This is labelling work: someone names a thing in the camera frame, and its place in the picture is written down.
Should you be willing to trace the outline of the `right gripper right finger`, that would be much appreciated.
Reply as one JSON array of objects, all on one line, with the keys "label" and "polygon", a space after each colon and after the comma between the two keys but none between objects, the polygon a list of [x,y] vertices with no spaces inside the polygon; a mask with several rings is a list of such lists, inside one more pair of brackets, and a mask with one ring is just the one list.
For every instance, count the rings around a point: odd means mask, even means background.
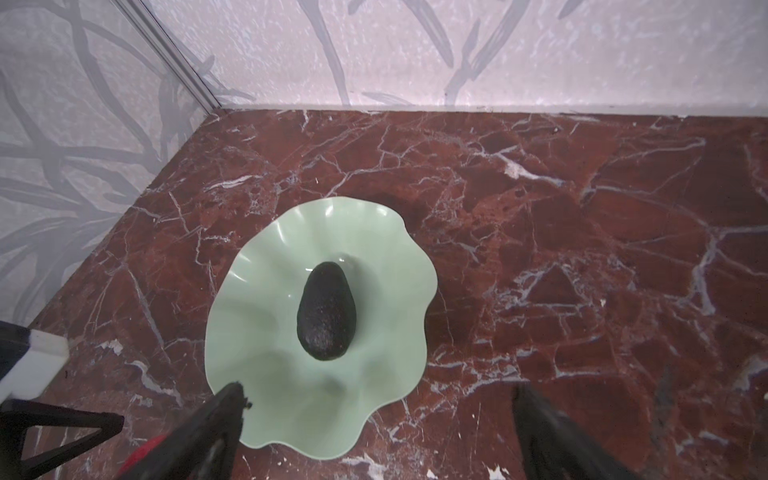
[{"label": "right gripper right finger", "polygon": [[639,477],[530,384],[514,387],[511,410],[528,479]]}]

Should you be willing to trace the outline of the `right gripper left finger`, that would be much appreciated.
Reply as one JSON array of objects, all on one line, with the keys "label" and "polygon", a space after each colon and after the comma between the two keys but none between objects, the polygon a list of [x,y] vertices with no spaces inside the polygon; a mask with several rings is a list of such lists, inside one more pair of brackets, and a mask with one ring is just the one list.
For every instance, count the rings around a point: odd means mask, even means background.
[{"label": "right gripper left finger", "polygon": [[243,386],[227,384],[119,477],[229,479],[249,407]]}]

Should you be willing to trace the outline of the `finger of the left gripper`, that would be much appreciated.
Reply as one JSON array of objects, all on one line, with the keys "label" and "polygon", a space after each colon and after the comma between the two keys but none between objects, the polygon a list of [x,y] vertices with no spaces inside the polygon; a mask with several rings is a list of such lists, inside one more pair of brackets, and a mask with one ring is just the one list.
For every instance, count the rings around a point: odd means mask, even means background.
[{"label": "finger of the left gripper", "polygon": [[[89,412],[30,400],[9,399],[1,404],[1,477],[37,479],[119,434],[122,415]],[[28,432],[63,436],[71,430],[80,436],[61,445],[28,447]]]}]

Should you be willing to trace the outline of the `dark fake avocado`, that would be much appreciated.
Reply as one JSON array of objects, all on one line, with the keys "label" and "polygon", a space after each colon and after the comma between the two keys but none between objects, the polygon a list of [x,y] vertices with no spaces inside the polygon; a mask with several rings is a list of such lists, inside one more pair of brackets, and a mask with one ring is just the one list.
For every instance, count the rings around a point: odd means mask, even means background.
[{"label": "dark fake avocado", "polygon": [[347,352],[356,328],[356,304],[343,269],[335,262],[318,264],[297,311],[300,344],[316,360],[335,360]]}]

